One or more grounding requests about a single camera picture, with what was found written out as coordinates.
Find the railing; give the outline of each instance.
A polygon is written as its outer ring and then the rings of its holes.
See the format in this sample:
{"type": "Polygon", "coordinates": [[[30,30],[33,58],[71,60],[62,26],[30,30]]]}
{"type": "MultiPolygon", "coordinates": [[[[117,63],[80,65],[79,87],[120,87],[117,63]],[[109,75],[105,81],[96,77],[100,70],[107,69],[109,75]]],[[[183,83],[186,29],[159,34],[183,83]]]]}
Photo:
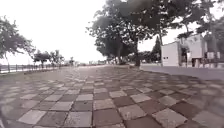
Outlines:
{"type": "Polygon", "coordinates": [[[59,66],[51,64],[43,65],[43,67],[42,65],[0,65],[0,74],[35,70],[50,70],[57,68],[59,68],[59,66]]]}

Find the tree trunk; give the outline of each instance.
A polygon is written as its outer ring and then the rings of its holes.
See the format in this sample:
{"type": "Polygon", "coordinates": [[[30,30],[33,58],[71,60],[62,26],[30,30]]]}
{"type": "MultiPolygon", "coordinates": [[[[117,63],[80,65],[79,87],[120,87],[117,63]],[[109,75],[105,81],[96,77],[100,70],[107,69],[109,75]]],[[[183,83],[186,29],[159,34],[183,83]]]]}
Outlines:
{"type": "Polygon", "coordinates": [[[135,43],[134,54],[135,54],[135,66],[139,67],[140,66],[140,58],[139,58],[139,54],[138,54],[138,42],[135,43]]]}
{"type": "Polygon", "coordinates": [[[44,68],[44,62],[42,62],[42,61],[41,61],[41,68],[42,68],[42,70],[44,68]]]}
{"type": "Polygon", "coordinates": [[[114,58],[114,60],[115,60],[115,64],[117,64],[117,59],[116,59],[116,58],[117,58],[117,57],[114,58]]]}
{"type": "Polygon", "coordinates": [[[162,34],[161,34],[161,30],[159,30],[160,49],[161,49],[161,53],[160,53],[161,66],[163,66],[163,57],[162,57],[163,39],[162,38],[163,37],[162,37],[162,34]]]}
{"type": "Polygon", "coordinates": [[[7,63],[8,63],[8,72],[10,72],[9,60],[8,60],[8,57],[6,56],[6,54],[5,54],[5,59],[7,60],[7,63]]]}
{"type": "Polygon", "coordinates": [[[117,50],[117,58],[118,58],[118,64],[120,65],[121,64],[121,52],[122,52],[122,49],[123,49],[123,44],[122,43],[119,43],[119,48],[117,50]]]}
{"type": "Polygon", "coordinates": [[[184,25],[185,25],[187,33],[188,33],[189,32],[189,28],[188,28],[187,24],[184,24],[184,25]]]}
{"type": "Polygon", "coordinates": [[[209,23],[210,23],[210,30],[212,32],[212,46],[213,46],[213,50],[214,50],[214,66],[215,68],[218,67],[218,48],[217,48],[217,39],[215,37],[215,31],[214,31],[214,26],[212,25],[214,23],[214,21],[212,20],[212,14],[210,12],[210,8],[207,7],[207,14],[208,14],[208,19],[209,19],[209,23]]]}

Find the lamp post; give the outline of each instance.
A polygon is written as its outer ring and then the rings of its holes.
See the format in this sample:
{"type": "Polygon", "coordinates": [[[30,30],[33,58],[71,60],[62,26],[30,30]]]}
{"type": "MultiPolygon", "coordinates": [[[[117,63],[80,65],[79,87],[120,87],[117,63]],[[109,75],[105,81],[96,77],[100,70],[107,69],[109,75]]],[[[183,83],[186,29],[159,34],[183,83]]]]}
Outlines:
{"type": "MultiPolygon", "coordinates": [[[[205,0],[205,2],[207,4],[211,3],[212,1],[211,0],[205,0]]],[[[212,14],[210,12],[210,8],[209,6],[206,6],[206,9],[207,9],[207,15],[208,15],[208,20],[209,20],[209,23],[210,23],[210,30],[211,30],[211,36],[212,36],[212,47],[213,47],[213,52],[214,52],[214,63],[215,63],[215,67],[218,66],[218,56],[217,56],[217,53],[218,53],[218,48],[217,48],[217,40],[216,40],[216,37],[215,37],[215,29],[214,29],[214,21],[212,20],[212,14]]]]}

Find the white building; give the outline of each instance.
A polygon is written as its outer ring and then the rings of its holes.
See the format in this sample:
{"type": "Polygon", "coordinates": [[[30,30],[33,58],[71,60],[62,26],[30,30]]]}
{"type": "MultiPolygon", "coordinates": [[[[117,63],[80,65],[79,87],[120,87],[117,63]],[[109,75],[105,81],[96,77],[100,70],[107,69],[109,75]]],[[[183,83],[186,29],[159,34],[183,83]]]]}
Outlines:
{"type": "Polygon", "coordinates": [[[188,52],[188,61],[191,61],[191,59],[202,60],[208,51],[207,43],[204,41],[202,35],[192,35],[186,39],[183,38],[161,47],[163,65],[181,66],[182,48],[185,48],[188,52]]]}

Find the paved plaza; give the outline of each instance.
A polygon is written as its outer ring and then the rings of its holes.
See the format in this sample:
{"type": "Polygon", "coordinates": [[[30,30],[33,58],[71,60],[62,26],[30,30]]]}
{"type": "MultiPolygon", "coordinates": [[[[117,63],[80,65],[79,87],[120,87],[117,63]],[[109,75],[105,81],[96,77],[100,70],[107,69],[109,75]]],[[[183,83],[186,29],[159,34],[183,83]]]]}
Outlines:
{"type": "Polygon", "coordinates": [[[224,128],[224,82],[112,66],[0,78],[11,128],[224,128]]]}

